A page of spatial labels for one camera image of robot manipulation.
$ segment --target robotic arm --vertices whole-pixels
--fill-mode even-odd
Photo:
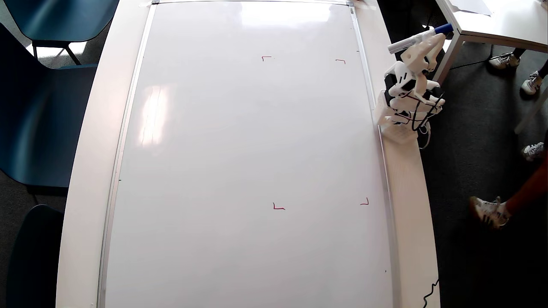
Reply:
[[[385,73],[387,91],[379,96],[374,117],[382,133],[394,141],[414,140],[421,128],[430,136],[427,120],[442,110],[445,100],[441,98],[439,84],[427,80],[425,74],[436,68],[436,56],[446,38],[444,33],[452,30],[447,24],[389,46],[390,53],[407,50],[401,56],[402,61],[396,61]]]

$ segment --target cable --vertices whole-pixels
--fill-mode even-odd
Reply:
[[[430,122],[426,122],[424,124],[424,127],[426,128],[426,132],[423,133],[421,128],[419,127],[419,132],[423,135],[428,134],[428,139],[426,139],[426,144],[423,147],[419,147],[419,150],[424,150],[426,147],[430,144],[430,137],[432,137],[432,130],[430,129]]]
[[[492,56],[493,56],[493,45],[491,45],[491,52],[489,53],[489,57],[487,59],[485,59],[483,61],[478,61],[478,62],[473,62],[473,63],[468,63],[468,64],[463,64],[463,65],[451,67],[449,70],[454,70],[454,69],[459,69],[461,67],[465,67],[465,66],[469,66],[469,65],[484,63],[484,62],[487,62],[487,61],[491,61],[493,59],[502,58],[503,56],[507,56],[507,54],[501,54],[501,55],[498,55],[496,57],[491,58]]]
[[[410,98],[410,99],[416,100],[416,101],[418,102],[418,103],[417,103],[417,106],[415,107],[415,113],[416,113],[416,112],[417,112],[417,108],[419,107],[421,101],[420,101],[419,99],[416,99],[416,98],[412,97],[412,96],[409,96],[411,92],[412,92],[412,91],[409,91],[409,92],[405,93],[405,95],[399,96],[399,98]],[[406,117],[406,116],[402,115],[401,112],[400,112],[400,113],[396,113],[395,116],[402,117],[402,118],[404,118],[404,119],[407,120],[407,122],[405,122],[405,123],[401,122],[402,124],[407,124],[407,123],[409,123],[409,122],[415,121],[415,120],[413,120],[410,116],[409,116],[409,117]]]
[[[417,110],[419,109],[420,103],[421,103],[422,101],[419,100],[419,102],[416,103],[415,113],[413,114],[413,121],[411,122],[411,129],[412,129],[414,132],[416,132],[417,130],[419,130],[419,128],[420,128],[421,126],[423,126],[424,122],[426,122],[426,120],[428,120],[428,118],[432,116],[432,110],[434,110],[434,108],[437,107],[439,101],[442,99],[442,97],[443,97],[444,94],[445,94],[445,92],[442,93],[442,95],[439,96],[439,98],[438,98],[438,100],[436,101],[436,103],[435,103],[435,104],[432,106],[432,108],[430,108],[430,110],[426,113],[426,116],[425,116],[424,119],[420,122],[420,124],[419,124],[419,126],[418,126],[417,128],[415,128],[415,125],[414,125],[414,124],[415,124],[415,122],[416,122],[415,119],[416,119]]]
[[[430,295],[432,295],[432,293],[434,293],[434,287],[438,285],[438,282],[439,282],[439,278],[438,280],[436,280],[436,283],[433,283],[432,284],[432,291],[430,291],[430,293],[424,295],[423,299],[424,299],[424,306],[423,308],[426,308],[426,305],[428,305],[428,302],[426,301],[426,298]]]
[[[434,16],[434,7],[430,8],[430,15],[428,15],[428,20],[426,21],[426,26],[425,26],[426,30],[430,30],[428,26],[430,26],[430,19],[432,19],[432,16]]]

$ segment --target sneaker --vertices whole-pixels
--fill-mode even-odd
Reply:
[[[544,153],[544,142],[531,144],[521,149],[521,155],[528,162],[532,162],[537,158],[542,158],[543,153]]]
[[[533,95],[536,93],[538,89],[540,89],[540,85],[543,83],[543,79],[540,78],[539,72],[535,71],[529,75],[529,78],[527,78],[526,81],[523,82],[521,85],[521,89],[529,94]]]
[[[520,60],[513,53],[505,53],[489,60],[489,64],[497,70],[503,70],[507,67],[517,67],[520,64]]]
[[[500,197],[497,197],[494,202],[487,202],[478,197],[470,197],[470,211],[487,226],[500,229],[506,225],[509,215],[504,211],[506,202],[500,203]]]

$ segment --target blue chair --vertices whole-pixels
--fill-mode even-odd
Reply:
[[[49,69],[0,24],[0,169],[66,196],[96,65]]]
[[[72,60],[80,61],[69,43],[96,37],[114,16],[118,0],[4,0],[21,32],[36,47],[65,48]]]
[[[55,307],[63,213],[33,207],[17,234],[6,279],[7,308]]]

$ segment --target white table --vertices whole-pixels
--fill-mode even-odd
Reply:
[[[106,209],[128,90],[149,12],[135,0],[120,0],[95,76],[82,124],[59,257],[57,307],[95,308]],[[376,0],[356,2],[375,93],[395,58]],[[400,286],[395,307],[421,307],[438,278],[436,248],[419,149],[383,140],[395,217]],[[428,298],[439,307],[438,289]]]
[[[453,25],[453,40],[439,64],[434,80],[440,84],[463,42],[487,43],[546,53],[548,14],[537,0],[483,0],[492,15],[462,12],[450,0],[436,0],[447,22]]]

